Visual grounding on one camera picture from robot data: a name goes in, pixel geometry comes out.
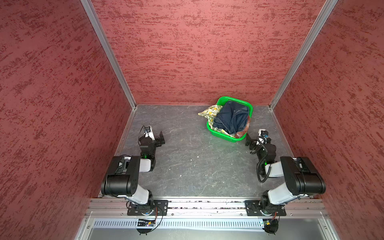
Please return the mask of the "green plastic basket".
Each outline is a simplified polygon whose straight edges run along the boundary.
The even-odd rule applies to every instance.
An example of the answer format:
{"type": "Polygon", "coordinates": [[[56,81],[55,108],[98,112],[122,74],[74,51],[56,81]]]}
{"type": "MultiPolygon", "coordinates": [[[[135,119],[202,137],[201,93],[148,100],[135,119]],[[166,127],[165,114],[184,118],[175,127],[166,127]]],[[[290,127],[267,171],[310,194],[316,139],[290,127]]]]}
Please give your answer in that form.
{"type": "MultiPolygon", "coordinates": [[[[234,101],[234,102],[237,102],[237,103],[240,103],[242,105],[245,105],[249,108],[249,116],[250,118],[252,118],[252,114],[253,114],[253,106],[246,102],[246,101],[243,101],[243,100],[239,100],[239,99],[236,99],[236,98],[232,98],[232,97],[228,97],[228,96],[224,96],[224,97],[220,97],[216,104],[215,105],[220,105],[220,106],[224,106],[226,102],[228,101],[234,101]]],[[[207,123],[206,123],[206,126],[207,126],[207,129],[211,132],[211,134],[215,137],[218,137],[220,139],[224,139],[226,141],[229,141],[231,143],[235,143],[235,142],[239,142],[239,141],[242,141],[246,138],[246,135],[244,135],[242,138],[239,138],[239,139],[236,139],[235,137],[230,137],[230,136],[226,136],[222,133],[219,133],[219,132],[216,132],[216,131],[213,131],[209,128],[209,124],[208,124],[208,120],[207,120],[207,123]]]]}

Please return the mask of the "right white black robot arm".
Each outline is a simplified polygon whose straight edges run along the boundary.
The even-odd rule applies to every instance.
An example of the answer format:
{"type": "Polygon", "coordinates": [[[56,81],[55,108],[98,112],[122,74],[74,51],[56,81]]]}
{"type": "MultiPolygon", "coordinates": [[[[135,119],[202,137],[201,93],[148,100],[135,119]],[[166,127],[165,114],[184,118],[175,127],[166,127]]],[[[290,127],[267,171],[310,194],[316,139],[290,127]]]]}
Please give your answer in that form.
{"type": "Polygon", "coordinates": [[[246,134],[245,145],[258,157],[256,174],[260,183],[270,178],[284,179],[278,187],[263,192],[258,201],[245,201],[249,216],[284,216],[287,203],[325,193],[326,183],[309,158],[283,156],[275,160],[277,148],[267,131],[262,130],[256,139],[246,134]]]}

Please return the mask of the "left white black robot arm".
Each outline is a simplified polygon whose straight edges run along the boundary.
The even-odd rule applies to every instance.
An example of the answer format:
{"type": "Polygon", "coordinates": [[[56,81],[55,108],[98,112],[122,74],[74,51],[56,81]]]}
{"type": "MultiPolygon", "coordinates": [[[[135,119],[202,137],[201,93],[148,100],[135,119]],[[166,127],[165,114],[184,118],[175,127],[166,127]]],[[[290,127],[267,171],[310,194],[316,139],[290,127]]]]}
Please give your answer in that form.
{"type": "Polygon", "coordinates": [[[156,166],[156,150],[165,144],[162,132],[156,138],[153,131],[139,137],[139,156],[114,156],[101,183],[101,194],[124,198],[139,206],[154,208],[153,194],[139,185],[139,174],[152,172],[156,166]]]}

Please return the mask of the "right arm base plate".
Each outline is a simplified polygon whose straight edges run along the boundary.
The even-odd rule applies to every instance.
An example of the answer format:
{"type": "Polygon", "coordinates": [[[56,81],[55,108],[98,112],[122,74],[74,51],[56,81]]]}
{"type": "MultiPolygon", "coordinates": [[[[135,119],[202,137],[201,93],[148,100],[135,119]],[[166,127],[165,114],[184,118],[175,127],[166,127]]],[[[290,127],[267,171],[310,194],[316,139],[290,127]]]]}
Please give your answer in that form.
{"type": "Polygon", "coordinates": [[[287,215],[284,205],[272,205],[259,200],[246,200],[245,209],[249,217],[284,217],[287,215]]]}

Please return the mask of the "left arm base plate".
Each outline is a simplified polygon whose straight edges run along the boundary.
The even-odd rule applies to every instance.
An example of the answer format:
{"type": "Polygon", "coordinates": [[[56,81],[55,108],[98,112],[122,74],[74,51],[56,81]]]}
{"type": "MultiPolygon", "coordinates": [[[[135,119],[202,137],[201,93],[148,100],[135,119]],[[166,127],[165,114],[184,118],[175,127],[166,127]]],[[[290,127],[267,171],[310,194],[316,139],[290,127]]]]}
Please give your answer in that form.
{"type": "Polygon", "coordinates": [[[162,217],[168,212],[168,200],[154,200],[146,205],[139,205],[130,202],[127,209],[128,216],[162,217]]]}

